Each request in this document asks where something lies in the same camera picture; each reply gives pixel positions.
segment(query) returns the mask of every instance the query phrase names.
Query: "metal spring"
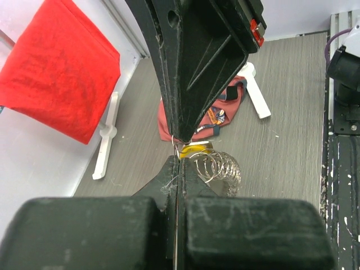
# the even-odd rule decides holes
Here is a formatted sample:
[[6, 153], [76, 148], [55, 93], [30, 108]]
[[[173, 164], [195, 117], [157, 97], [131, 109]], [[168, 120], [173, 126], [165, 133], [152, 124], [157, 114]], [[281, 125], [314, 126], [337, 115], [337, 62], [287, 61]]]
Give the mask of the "metal spring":
[[190, 159], [195, 163], [197, 173], [205, 179], [205, 183], [223, 180], [223, 194], [227, 197], [235, 197], [238, 194], [241, 172], [234, 157], [225, 152], [206, 149], [193, 154]]

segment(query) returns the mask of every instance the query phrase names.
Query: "white plastic rod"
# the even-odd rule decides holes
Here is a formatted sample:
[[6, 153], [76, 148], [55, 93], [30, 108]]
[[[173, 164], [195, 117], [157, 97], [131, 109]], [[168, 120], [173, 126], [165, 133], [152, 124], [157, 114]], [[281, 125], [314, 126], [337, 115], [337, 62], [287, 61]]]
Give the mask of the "white plastic rod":
[[247, 81], [247, 91], [254, 104], [256, 112], [260, 119], [269, 117], [271, 115], [270, 109], [261, 94], [259, 86], [255, 80], [256, 70], [252, 63], [247, 62], [245, 66], [237, 73], [238, 76], [245, 77]]
[[119, 94], [117, 92], [112, 93], [110, 98], [109, 112], [106, 117], [105, 127], [100, 129], [100, 135], [102, 137], [100, 144], [100, 151], [97, 157], [95, 171], [92, 175], [92, 179], [99, 180], [105, 176], [107, 162], [109, 160], [111, 141], [118, 132], [115, 127], [116, 117], [118, 115], [120, 104]]

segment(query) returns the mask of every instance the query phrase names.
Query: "red fabric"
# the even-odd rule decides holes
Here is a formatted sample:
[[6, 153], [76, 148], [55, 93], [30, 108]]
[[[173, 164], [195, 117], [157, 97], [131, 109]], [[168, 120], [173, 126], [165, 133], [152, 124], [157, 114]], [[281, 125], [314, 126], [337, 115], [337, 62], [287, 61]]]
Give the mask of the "red fabric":
[[88, 143], [120, 55], [71, 0], [45, 0], [0, 73], [0, 105]]
[[[230, 82], [229, 86], [234, 86], [239, 80], [243, 80], [245, 79], [244, 77], [240, 77], [240, 76], [235, 76], [235, 78], [232, 79], [232, 81]], [[214, 104], [212, 106], [222, 109], [225, 111], [225, 121], [224, 123], [222, 123], [220, 126], [224, 126], [227, 125], [231, 122], [231, 120], [233, 119], [233, 117], [235, 116], [235, 113], [237, 112], [237, 109], [240, 106], [240, 102], [241, 102], [241, 98], [244, 95], [244, 87], [242, 86], [242, 84], [239, 84], [237, 86], [237, 99], [235, 100], [216, 100], [214, 102]], [[204, 116], [204, 118], [202, 119], [202, 121], [200, 122], [199, 126], [205, 125], [205, 124], [211, 124], [211, 120], [209, 118], [209, 115], [206, 114]], [[167, 124], [167, 120], [165, 117], [165, 110], [164, 110], [164, 104], [163, 101], [160, 101], [160, 105], [159, 105], [159, 112], [157, 114], [157, 126], [159, 128], [159, 133], [160, 133], [160, 138], [163, 141], [171, 141], [172, 137], [169, 134], [169, 129], [168, 129], [168, 124]], [[202, 131], [200, 131], [198, 134], [194, 134], [192, 136], [192, 140], [197, 141], [197, 140], [201, 140], [204, 138], [208, 138], [211, 137], [214, 134], [214, 129], [213, 128], [206, 128], [203, 129]]]

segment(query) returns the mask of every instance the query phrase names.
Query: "black plastic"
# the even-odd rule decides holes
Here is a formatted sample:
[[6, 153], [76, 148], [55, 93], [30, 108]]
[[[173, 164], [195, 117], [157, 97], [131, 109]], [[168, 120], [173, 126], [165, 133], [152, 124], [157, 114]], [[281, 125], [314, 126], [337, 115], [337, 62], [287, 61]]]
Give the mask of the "black plastic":
[[327, 231], [337, 258], [336, 269], [359, 269], [360, 137], [329, 137]]
[[[259, 49], [250, 23], [238, 0], [127, 0], [127, 4], [154, 63], [169, 132], [187, 142], [248, 54]], [[260, 17], [259, 1], [249, 8], [256, 11], [254, 18]]]
[[338, 135], [360, 135], [360, 106], [334, 102], [334, 132]]
[[257, 22], [262, 23], [264, 28], [266, 29], [266, 23], [262, 16], [262, 13], [264, 11], [263, 4], [261, 3], [261, 0], [246, 0], [247, 5], [250, 8], [250, 11], [254, 14], [254, 18]]
[[174, 243], [177, 237], [177, 269], [186, 270], [185, 246], [185, 198], [188, 196], [217, 196], [211, 188], [199, 178], [189, 159], [178, 160], [170, 156], [159, 174], [145, 187], [134, 194], [152, 197], [160, 209], [163, 219], [165, 260], [167, 269], [173, 269], [175, 263]]
[[161, 269], [160, 221], [149, 197], [36, 199], [12, 221], [0, 269]]
[[335, 94], [339, 102], [360, 105], [360, 58], [346, 53], [345, 49], [342, 46], [336, 50], [327, 75], [337, 82]]
[[187, 232], [196, 269], [334, 266], [322, 220], [304, 201], [197, 197], [187, 203]]

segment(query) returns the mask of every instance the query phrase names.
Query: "gray floor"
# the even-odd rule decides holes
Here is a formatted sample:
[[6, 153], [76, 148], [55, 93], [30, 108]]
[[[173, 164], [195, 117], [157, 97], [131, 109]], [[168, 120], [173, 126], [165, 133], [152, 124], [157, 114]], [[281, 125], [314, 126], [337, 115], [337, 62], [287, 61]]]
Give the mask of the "gray floor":
[[[265, 42], [250, 56], [272, 116], [259, 120], [247, 97], [233, 122], [212, 138], [242, 168], [240, 196], [320, 201], [326, 33]], [[132, 195], [157, 174], [169, 142], [158, 135], [159, 85], [151, 60], [142, 60], [121, 99], [105, 179], [91, 178], [92, 159], [76, 196]]]

